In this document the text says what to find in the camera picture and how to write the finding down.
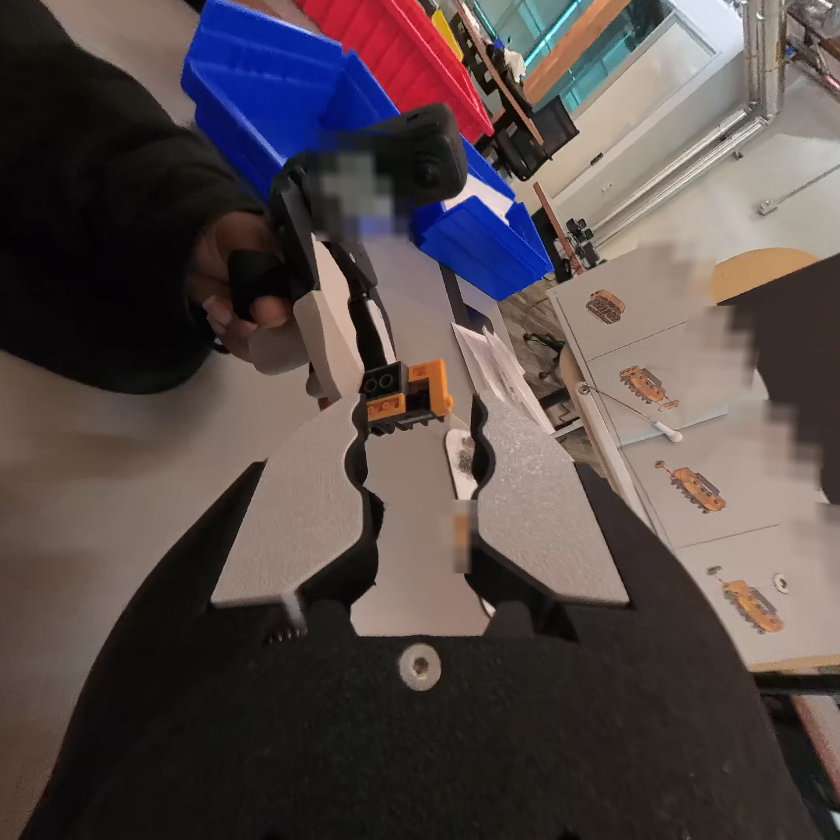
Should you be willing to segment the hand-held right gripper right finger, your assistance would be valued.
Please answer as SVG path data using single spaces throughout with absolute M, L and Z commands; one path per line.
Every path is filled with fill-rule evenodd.
M 573 458 L 496 394 L 473 397 L 473 546 L 554 602 L 624 607 L 625 585 Z

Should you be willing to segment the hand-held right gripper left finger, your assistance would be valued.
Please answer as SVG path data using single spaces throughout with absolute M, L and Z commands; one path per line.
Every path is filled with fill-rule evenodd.
M 366 401 L 340 399 L 289 436 L 257 479 L 211 603 L 270 606 L 269 640 L 308 630 L 309 608 L 348 612 L 375 584 L 382 501 L 369 492 Z

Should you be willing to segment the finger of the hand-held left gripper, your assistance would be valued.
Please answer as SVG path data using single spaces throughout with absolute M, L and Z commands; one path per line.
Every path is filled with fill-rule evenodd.
M 362 245 L 340 245 L 340 268 L 350 292 L 348 310 L 363 368 L 396 362 L 391 325 L 379 295 L 375 270 Z
M 350 315 L 347 280 L 325 244 L 317 239 L 311 244 L 319 288 L 298 299 L 293 312 L 322 394 L 336 403 L 358 395 L 364 364 Z

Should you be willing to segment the orange and black lego assembly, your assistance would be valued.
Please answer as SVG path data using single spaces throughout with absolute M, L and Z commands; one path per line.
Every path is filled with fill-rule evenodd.
M 407 366 L 394 362 L 364 373 L 369 433 L 384 436 L 414 426 L 443 422 L 454 411 L 442 359 Z

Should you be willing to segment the person's left forearm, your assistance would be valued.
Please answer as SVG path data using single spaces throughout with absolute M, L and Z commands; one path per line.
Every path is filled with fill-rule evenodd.
M 264 214 L 134 77 L 41 2 L 2 2 L 1 344 L 103 391 L 190 379 L 214 332 L 187 296 L 199 236 Z

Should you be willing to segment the person's left hand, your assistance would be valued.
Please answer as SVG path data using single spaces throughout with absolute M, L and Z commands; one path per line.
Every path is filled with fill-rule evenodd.
M 187 263 L 187 296 L 205 311 L 206 320 L 225 349 L 250 363 L 251 334 L 259 329 L 280 329 L 294 321 L 288 299 L 262 297 L 251 306 L 251 321 L 235 314 L 229 293 L 228 260 L 239 250 L 284 256 L 263 215 L 232 212 L 221 216 L 202 233 Z

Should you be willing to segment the white paper bag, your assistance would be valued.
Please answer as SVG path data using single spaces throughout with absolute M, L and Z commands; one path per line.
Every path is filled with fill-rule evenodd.
M 489 353 L 482 331 L 475 332 L 454 322 L 451 324 L 451 328 L 467 367 L 474 392 L 477 394 L 493 392 L 500 399 L 504 400 L 504 394 L 500 393 L 500 384 L 490 363 Z
M 554 427 L 539 400 L 524 378 L 523 369 L 516 356 L 510 352 L 494 332 L 482 329 L 490 363 L 500 384 L 504 399 L 529 417 L 544 433 L 552 436 Z

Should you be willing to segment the black office chair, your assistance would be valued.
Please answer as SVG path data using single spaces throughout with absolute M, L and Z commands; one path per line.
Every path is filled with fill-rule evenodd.
M 493 168 L 521 182 L 533 177 L 580 133 L 560 94 L 534 110 L 530 120 L 541 140 L 537 140 L 520 119 L 503 113 L 495 123 L 490 144 Z

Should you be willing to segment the red plastic bin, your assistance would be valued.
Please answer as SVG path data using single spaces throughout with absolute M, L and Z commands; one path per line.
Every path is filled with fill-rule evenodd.
M 298 1 L 328 38 L 353 51 L 400 112 L 446 104 L 471 144 L 494 127 L 445 39 L 415 1 Z

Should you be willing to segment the long wooden table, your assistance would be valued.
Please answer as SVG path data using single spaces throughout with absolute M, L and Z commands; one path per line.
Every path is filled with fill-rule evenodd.
M 534 192 L 536 193 L 539 199 L 542 212 L 546 216 L 548 224 L 552 228 L 554 240 L 560 243 L 563 253 L 565 254 L 565 257 L 570 263 L 570 270 L 576 276 L 579 276 L 584 271 L 583 265 L 581 264 L 581 261 L 578 255 L 576 254 L 568 235 L 565 233 L 563 226 L 556 217 L 556 214 L 554 213 L 554 210 L 551 207 L 549 198 L 546 197 L 545 192 L 539 181 L 535 181 L 532 186 Z

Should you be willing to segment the metal conduit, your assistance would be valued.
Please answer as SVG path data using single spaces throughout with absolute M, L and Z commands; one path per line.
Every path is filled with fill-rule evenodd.
M 784 194 L 776 197 L 765 198 L 762 201 L 758 202 L 757 205 L 754 207 L 754 212 L 759 217 L 767 217 L 773 213 L 775 213 L 782 204 L 788 202 L 792 198 L 804 193 L 805 191 L 811 189 L 812 187 L 816 186 L 820 182 L 824 181 L 826 178 L 830 177 L 838 173 L 840 170 L 839 163 L 831 166 L 829 169 L 825 170 L 824 172 L 820 173 L 819 175 L 814 176 L 807 182 L 798 185 L 794 189 L 785 192 Z

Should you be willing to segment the silver duct pipes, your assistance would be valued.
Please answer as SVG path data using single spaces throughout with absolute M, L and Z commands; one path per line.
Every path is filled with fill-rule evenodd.
M 697 182 L 765 131 L 784 99 L 786 13 L 783 1 L 749 1 L 742 16 L 747 105 L 729 114 L 687 150 L 651 176 L 594 225 L 603 246 Z

